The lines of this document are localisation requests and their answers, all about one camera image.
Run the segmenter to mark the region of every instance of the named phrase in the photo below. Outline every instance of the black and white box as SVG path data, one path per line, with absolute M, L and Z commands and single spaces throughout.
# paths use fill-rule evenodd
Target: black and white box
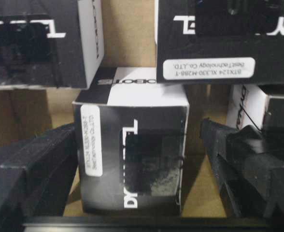
M 238 85 L 231 91 L 227 125 L 284 131 L 284 85 Z
M 104 56 L 101 0 L 0 1 L 0 88 L 88 88 Z
M 73 103 L 84 210 L 176 216 L 189 104 L 155 68 L 100 68 Z
M 157 82 L 284 84 L 284 0 L 156 0 Z

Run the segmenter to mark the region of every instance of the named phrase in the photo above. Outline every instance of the black plastic part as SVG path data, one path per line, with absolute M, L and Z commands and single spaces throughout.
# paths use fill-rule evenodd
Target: black plastic part
M 153 133 L 139 131 L 138 135 L 127 134 L 126 161 L 123 160 L 123 148 L 120 151 L 121 180 L 125 178 L 125 188 L 129 192 L 145 196 L 178 198 L 175 190 L 180 182 L 182 157 L 178 155 L 181 136 L 173 133 Z M 126 166 L 125 177 L 123 165 Z
M 62 215 L 76 150 L 73 125 L 0 148 L 0 232 L 18 230 L 24 217 Z
M 284 133 L 204 120 L 201 138 L 229 215 L 284 224 Z
M 39 217 L 25 221 L 25 232 L 270 232 L 281 231 L 263 219 L 206 219 L 181 217 Z
M 255 35 L 275 31 L 280 0 L 189 0 L 197 36 Z

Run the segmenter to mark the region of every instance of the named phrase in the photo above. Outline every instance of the white label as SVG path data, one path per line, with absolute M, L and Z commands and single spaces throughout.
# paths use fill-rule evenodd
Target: white label
M 156 68 L 117 68 L 108 98 L 108 106 L 187 105 L 183 86 L 156 84 Z
M 104 56 L 101 0 L 79 0 L 77 2 L 88 89 Z
M 81 107 L 85 172 L 88 176 L 102 176 L 100 109 L 95 105 Z
M 262 129 L 268 97 L 256 85 L 233 86 L 227 126 L 237 129 L 251 125 Z
M 163 63 L 166 80 L 250 78 L 253 58 L 169 59 Z

